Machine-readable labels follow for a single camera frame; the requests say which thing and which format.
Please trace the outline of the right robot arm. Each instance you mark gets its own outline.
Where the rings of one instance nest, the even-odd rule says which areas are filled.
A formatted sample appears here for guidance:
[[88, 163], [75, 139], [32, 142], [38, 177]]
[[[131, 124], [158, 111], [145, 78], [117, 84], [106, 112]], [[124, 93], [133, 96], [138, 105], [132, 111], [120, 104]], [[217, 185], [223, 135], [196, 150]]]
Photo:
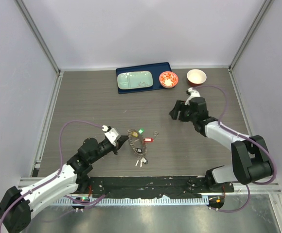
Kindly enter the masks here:
[[207, 170], [205, 186], [209, 191], [215, 192], [227, 182], [263, 185], [262, 179], [275, 178], [274, 164], [263, 137], [241, 134], [209, 116], [203, 97], [194, 97], [189, 101], [177, 100], [169, 115], [173, 120], [191, 122], [198, 133], [231, 152], [229, 166]]

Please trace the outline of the metal key organizer with rings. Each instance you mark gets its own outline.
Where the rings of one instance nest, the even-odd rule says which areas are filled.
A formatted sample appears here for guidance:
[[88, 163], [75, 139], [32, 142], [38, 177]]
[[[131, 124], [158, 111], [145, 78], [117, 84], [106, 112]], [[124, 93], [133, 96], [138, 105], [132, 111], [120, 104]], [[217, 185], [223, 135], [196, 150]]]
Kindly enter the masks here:
[[128, 143], [133, 153], [137, 156], [137, 161], [135, 166], [140, 168], [143, 165], [148, 164], [147, 155], [147, 145], [154, 142], [153, 136], [144, 136], [144, 129], [140, 128], [138, 130], [128, 129]]

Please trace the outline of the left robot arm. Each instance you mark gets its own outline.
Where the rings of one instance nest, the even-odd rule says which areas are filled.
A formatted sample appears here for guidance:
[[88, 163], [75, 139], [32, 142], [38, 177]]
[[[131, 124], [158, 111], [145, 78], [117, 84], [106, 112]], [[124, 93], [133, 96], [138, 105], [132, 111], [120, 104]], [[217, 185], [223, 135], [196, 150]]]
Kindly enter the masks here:
[[126, 135], [120, 136], [115, 143], [107, 138], [102, 142], [85, 139], [77, 153], [58, 171], [25, 188], [12, 186], [7, 189], [0, 201], [0, 232], [5, 227], [9, 233], [18, 233], [57, 199], [74, 192], [85, 193], [92, 164], [110, 152], [117, 154], [127, 140]]

